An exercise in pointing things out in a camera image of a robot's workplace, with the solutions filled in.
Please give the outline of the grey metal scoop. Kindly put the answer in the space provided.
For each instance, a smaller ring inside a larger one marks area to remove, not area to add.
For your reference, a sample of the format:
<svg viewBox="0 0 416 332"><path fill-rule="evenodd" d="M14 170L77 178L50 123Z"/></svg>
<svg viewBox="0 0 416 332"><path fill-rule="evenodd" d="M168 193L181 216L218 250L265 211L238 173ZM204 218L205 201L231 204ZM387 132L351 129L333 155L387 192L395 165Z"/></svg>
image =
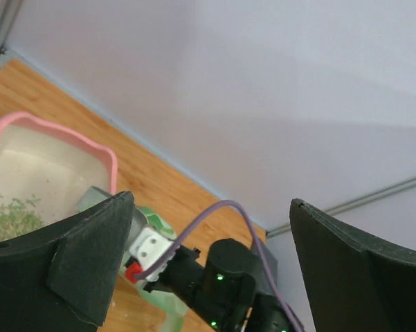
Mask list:
<svg viewBox="0 0 416 332"><path fill-rule="evenodd" d="M78 200L75 204L75 211L77 213L83 212L102 201L105 201L112 194L98 188L95 186L90 187Z"/></svg>

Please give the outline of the pink litter box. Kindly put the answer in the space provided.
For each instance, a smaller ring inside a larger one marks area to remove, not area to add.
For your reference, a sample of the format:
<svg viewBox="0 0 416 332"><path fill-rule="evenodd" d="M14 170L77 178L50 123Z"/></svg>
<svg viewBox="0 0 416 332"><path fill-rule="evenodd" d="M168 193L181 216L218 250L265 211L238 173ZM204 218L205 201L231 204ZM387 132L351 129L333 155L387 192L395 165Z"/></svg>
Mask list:
<svg viewBox="0 0 416 332"><path fill-rule="evenodd" d="M117 171L110 148L72 129L26 112L0 118L0 203L34 195L47 225L75 214L92 186L115 193Z"/></svg>

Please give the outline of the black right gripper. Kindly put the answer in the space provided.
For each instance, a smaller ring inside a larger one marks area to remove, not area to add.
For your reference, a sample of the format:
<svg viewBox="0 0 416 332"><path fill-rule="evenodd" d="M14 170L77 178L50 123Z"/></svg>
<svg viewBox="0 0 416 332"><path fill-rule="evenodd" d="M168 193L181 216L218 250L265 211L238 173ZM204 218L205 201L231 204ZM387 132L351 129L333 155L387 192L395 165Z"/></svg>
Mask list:
<svg viewBox="0 0 416 332"><path fill-rule="evenodd" d="M197 262L199 256L199 249L181 246L159 279L148 282L145 290L173 293L193 311L210 311L211 272Z"/></svg>

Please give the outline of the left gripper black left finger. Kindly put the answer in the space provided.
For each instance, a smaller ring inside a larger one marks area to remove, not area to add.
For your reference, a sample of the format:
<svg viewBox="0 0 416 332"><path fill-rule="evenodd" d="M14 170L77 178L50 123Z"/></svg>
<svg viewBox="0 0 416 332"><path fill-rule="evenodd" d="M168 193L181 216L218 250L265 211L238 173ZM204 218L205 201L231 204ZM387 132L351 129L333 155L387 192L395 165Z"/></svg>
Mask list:
<svg viewBox="0 0 416 332"><path fill-rule="evenodd" d="M134 197L120 192L0 242L0 331L97 331L106 319Z"/></svg>

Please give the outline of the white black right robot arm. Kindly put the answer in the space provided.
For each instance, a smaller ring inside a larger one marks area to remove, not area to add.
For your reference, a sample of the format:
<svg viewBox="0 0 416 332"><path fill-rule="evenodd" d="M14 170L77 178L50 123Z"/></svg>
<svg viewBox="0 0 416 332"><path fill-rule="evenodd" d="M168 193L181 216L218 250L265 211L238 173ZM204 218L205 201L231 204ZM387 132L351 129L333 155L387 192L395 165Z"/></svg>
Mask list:
<svg viewBox="0 0 416 332"><path fill-rule="evenodd" d="M290 308L259 289L262 259L234 239L214 242L205 265L199 251L181 246L148 275L147 291L175 294L214 331L303 331Z"/></svg>

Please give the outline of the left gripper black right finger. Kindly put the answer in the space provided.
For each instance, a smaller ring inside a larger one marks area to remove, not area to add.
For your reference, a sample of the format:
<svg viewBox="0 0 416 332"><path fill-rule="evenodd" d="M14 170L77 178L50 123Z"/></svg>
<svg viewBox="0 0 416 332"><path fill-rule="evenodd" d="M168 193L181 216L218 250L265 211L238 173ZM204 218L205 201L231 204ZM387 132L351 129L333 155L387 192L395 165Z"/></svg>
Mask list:
<svg viewBox="0 0 416 332"><path fill-rule="evenodd" d="M416 251L301 199L291 233L317 331L416 331Z"/></svg>

